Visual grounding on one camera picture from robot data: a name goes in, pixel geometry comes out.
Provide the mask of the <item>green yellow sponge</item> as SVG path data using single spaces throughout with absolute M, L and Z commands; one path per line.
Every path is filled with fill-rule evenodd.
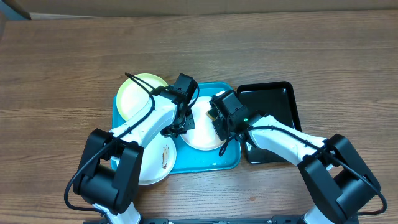
M 210 108 L 206 112 L 207 117 L 209 117 L 212 121 L 215 121 L 218 118 L 218 112 L 216 108 Z

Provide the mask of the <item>white plate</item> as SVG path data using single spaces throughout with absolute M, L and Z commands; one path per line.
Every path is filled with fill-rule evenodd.
M 195 128 L 181 135 L 186 144 L 202 151 L 216 149 L 226 142 L 219 139 L 212 120 L 206 114 L 211 109 L 210 100 L 210 96 L 200 96 L 197 99 L 191 108 Z
M 166 178 L 173 169 L 177 158 L 175 143 L 161 134 L 144 149 L 139 185 L 152 185 Z

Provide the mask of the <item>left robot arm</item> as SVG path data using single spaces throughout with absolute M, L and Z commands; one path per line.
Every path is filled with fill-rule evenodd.
M 158 134 L 176 138 L 194 129 L 192 97 L 199 92 L 198 83 L 181 73 L 173 85 L 149 91 L 148 105 L 124 124 L 92 131 L 78 170 L 65 188 L 65 205 L 81 210 L 68 200 L 74 191 L 91 204 L 88 211 L 101 214 L 101 223 L 139 223 L 141 216 L 132 201 L 139 188 L 144 149 Z

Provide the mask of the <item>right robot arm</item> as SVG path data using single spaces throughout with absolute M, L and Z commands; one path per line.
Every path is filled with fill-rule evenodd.
M 212 96 L 208 116 L 224 142 L 230 141 L 273 152 L 297 166 L 314 202 L 299 223 L 346 223 L 365 214 L 362 208 L 375 196 L 382 207 L 370 215 L 384 213 L 386 198 L 381 186 L 351 142 L 340 134 L 316 137 L 290 128 L 273 116 L 250 110 L 233 90 Z

